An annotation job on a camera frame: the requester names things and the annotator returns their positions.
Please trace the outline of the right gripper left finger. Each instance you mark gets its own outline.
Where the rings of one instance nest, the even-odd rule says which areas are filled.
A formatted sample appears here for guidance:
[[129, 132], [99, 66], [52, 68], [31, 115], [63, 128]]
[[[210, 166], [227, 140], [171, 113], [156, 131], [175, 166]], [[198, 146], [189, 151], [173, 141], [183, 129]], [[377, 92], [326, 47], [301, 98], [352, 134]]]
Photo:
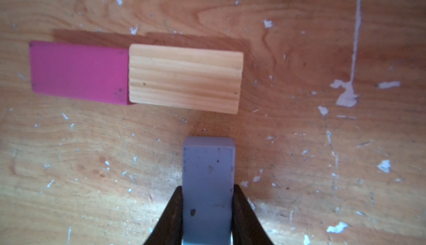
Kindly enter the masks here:
[[183, 190], [178, 186], [144, 245], [181, 245], [183, 239]]

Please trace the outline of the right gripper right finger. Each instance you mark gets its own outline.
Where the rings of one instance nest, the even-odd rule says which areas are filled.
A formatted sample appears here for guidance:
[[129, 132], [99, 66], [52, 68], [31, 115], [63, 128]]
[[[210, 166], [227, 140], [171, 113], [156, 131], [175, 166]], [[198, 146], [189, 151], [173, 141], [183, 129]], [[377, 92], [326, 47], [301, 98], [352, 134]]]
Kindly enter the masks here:
[[231, 232], [234, 245], [273, 245], [239, 185], [234, 185]]

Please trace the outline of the blue block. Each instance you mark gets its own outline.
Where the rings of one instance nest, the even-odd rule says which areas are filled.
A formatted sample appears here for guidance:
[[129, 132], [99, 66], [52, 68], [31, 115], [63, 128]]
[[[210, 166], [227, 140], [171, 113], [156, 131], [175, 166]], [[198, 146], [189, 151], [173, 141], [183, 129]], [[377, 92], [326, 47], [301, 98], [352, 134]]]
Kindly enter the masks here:
[[229, 137], [187, 137], [183, 145], [183, 244], [231, 243], [236, 148]]

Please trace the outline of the natural wood block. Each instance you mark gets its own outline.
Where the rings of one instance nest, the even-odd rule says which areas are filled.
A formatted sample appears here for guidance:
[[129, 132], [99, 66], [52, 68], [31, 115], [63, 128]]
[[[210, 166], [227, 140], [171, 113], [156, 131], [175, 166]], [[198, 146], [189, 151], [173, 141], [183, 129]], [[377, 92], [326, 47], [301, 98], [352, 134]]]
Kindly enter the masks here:
[[236, 114], [243, 68], [243, 52], [132, 44], [129, 99], [135, 104]]

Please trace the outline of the magenta block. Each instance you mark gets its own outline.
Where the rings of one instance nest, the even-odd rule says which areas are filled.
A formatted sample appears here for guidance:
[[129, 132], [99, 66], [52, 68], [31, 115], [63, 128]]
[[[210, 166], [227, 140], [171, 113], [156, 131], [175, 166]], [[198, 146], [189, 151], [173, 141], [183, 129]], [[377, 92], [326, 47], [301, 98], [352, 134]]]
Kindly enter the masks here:
[[127, 48], [31, 41], [29, 53], [33, 92], [130, 104]]

